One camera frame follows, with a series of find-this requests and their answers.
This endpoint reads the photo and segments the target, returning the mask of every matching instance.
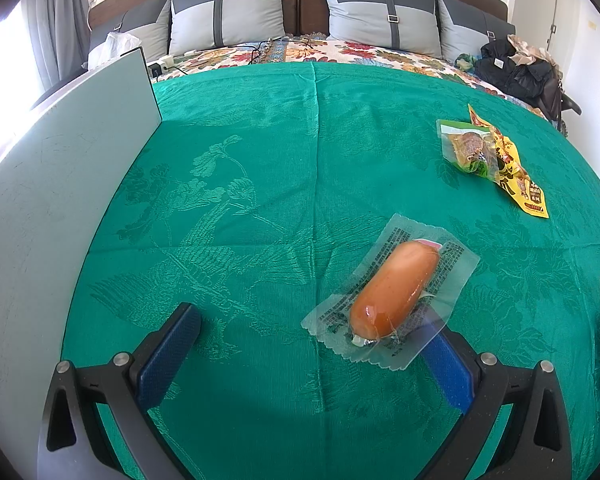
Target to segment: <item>sausage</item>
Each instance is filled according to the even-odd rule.
[[[429,283],[440,261],[440,247],[428,240],[398,245],[351,306],[352,332],[372,341],[393,333]]]

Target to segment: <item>bed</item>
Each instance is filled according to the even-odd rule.
[[[90,23],[141,1],[106,0]],[[480,255],[449,325],[506,364],[555,364],[586,478],[600,460],[600,181],[538,110],[438,59],[327,40],[325,0],[282,1],[285,38],[177,57],[154,80],[163,122],[91,243],[62,357],[105,362],[191,301],[201,339],[150,416],[196,478],[413,478],[458,418],[424,364],[352,364],[300,326],[399,212]],[[499,0],[462,1],[506,19]],[[517,144],[549,219],[443,160],[436,120],[468,121],[468,104]]]

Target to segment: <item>gray curtain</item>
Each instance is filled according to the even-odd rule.
[[[89,55],[87,0],[22,0],[40,81],[45,90],[80,70]]]

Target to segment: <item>floral bedspread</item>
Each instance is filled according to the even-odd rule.
[[[544,119],[544,115],[538,108],[533,108],[520,99],[501,92],[495,86],[449,65],[445,61],[423,56],[422,54],[400,52],[349,41],[282,38],[271,42],[248,43],[205,50],[193,56],[177,57],[174,61],[175,67],[171,68],[167,74],[160,76],[158,80],[216,68],[276,62],[353,63],[407,70],[408,72],[455,81],[481,92],[502,97]]]

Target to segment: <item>gray pillow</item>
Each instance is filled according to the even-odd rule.
[[[436,0],[327,0],[332,38],[441,57]]]
[[[460,54],[480,56],[491,40],[505,40],[516,27],[459,0],[438,0],[442,56],[451,64]]]
[[[147,0],[94,28],[91,31],[89,47],[89,69],[93,68],[93,60],[98,59],[102,44],[110,32],[133,34],[142,42],[144,58],[147,61],[155,61],[165,56],[170,13],[171,0]]]
[[[171,0],[171,5],[174,56],[285,35],[282,0]]]

